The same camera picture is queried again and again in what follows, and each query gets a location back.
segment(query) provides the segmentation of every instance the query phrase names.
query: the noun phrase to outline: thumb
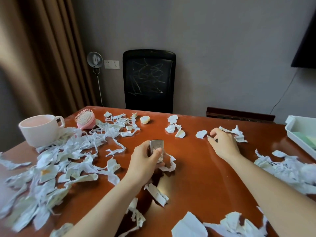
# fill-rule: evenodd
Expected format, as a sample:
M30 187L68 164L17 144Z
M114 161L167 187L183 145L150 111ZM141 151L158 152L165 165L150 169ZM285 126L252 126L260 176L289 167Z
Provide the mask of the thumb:
M209 141L209 143L211 144L211 146L214 148L214 145L216 145L216 141L214 138L212 137L208 137L207 140Z
M159 157L161 156L162 149L159 147L158 149L154 150L153 154L151 155L150 160L154 163L157 163Z

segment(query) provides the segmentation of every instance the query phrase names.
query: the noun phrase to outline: chair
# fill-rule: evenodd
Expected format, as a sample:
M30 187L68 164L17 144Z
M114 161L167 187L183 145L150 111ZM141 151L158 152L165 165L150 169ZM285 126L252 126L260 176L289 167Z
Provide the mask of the chair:
M176 55L162 50L130 50L123 54L127 109L172 113Z

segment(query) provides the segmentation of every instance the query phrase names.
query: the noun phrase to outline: person's left arm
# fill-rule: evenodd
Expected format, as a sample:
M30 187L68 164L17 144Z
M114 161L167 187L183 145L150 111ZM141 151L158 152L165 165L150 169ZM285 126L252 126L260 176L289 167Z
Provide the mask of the person's left arm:
M148 157L148 147L149 141L145 141L135 148L124 178L65 237L112 237L115 235L133 198L151 178L155 168L164 165L164 163L156 164L162 152L161 148Z

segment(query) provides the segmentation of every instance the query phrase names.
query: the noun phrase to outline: mug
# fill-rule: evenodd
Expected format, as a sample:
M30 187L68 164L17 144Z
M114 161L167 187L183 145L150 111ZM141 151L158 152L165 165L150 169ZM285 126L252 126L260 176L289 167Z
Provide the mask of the mug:
M47 146L59 138L60 128L65 127L62 116L39 115L27 118L19 123L26 142L33 147Z

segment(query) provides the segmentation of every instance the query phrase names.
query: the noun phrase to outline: gray wall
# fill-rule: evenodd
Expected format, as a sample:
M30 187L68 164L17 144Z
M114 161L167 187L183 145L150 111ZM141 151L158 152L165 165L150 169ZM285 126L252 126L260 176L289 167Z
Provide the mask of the gray wall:
M12 95L5 73L0 68L0 152L7 151L24 141L24 137L18 128L18 123L23 116L18 109Z
M316 0L73 0L85 52L119 60L131 49L177 55L173 112L207 106L316 117L316 71L291 61ZM124 108L123 70L102 69L103 100Z

